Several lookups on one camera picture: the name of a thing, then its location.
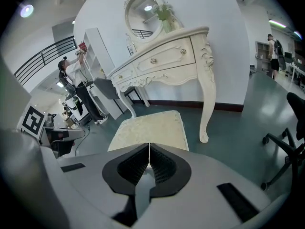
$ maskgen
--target dark baseboard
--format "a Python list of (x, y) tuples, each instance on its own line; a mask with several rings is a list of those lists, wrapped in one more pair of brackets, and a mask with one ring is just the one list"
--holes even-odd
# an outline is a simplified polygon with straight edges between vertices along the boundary
[[(142, 100), (133, 100), (134, 104), (142, 104)], [(172, 100), (148, 100), (151, 105), (167, 105), (167, 106), (177, 106), (177, 107), (188, 107), (188, 108), (202, 108), (203, 102), (197, 101), (172, 101)], [(242, 112), (244, 109), (243, 104), (224, 104), (215, 103), (215, 110)]]

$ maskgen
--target dressing table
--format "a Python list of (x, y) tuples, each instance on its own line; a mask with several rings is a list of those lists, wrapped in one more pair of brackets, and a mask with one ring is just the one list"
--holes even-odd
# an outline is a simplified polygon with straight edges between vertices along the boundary
[[(112, 80), (120, 100), (130, 110), (132, 118), (136, 117), (136, 113), (124, 96), (129, 87), (137, 87), (148, 107), (150, 104), (143, 88), (149, 83), (160, 81), (167, 85), (181, 85), (197, 78), (204, 95), (199, 138), (201, 142), (206, 143), (206, 127), (216, 100), (214, 60), (207, 41), (209, 28), (184, 29), (168, 4), (167, 24), (159, 20), (156, 14), (147, 11), (149, 8), (159, 8), (163, 4), (162, 0), (125, 2), (128, 49), (134, 54), (120, 67), (113, 69), (107, 78)], [(166, 26), (170, 26), (172, 31), (168, 32)]]

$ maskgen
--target black shorts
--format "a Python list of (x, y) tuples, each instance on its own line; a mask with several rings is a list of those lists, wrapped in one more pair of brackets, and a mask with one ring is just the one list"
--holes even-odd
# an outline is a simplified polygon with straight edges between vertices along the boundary
[(271, 69), (278, 71), (280, 68), (280, 64), (278, 63), (278, 59), (271, 60)]

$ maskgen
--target white shirt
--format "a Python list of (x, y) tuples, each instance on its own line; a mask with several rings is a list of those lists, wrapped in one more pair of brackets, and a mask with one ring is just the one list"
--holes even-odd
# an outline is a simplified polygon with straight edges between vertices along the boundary
[(276, 41), (276, 39), (275, 38), (273, 38), (272, 40), (270, 40), (269, 41), (269, 45), (272, 45), (272, 59), (278, 59), (278, 56), (276, 55), (276, 53), (275, 53), (275, 41)]
[(86, 78), (81, 72), (81, 63), (77, 60), (75, 63), (70, 64), (66, 68), (66, 74), (70, 80), (73, 81), (75, 87), (77, 87), (82, 82), (87, 82)]

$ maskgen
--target drawer knob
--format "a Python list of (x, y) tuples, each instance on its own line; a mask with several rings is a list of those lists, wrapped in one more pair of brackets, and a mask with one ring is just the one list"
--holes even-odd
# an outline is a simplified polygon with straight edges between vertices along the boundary
[(154, 59), (154, 58), (152, 58), (152, 59), (151, 59), (151, 63), (152, 63), (152, 64), (155, 64), (155, 63), (157, 63), (157, 60)]

